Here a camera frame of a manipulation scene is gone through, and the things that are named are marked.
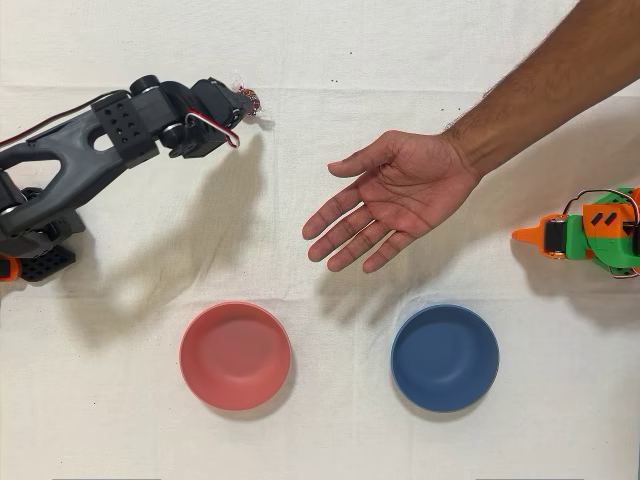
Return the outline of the person's bare hand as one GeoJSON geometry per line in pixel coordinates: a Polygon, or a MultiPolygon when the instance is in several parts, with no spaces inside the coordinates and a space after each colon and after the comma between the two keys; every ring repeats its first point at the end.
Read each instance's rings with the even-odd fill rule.
{"type": "Polygon", "coordinates": [[[339,272],[356,260],[373,273],[447,220],[482,179],[444,134],[387,131],[329,172],[351,184],[304,224],[308,258],[339,272]]]}

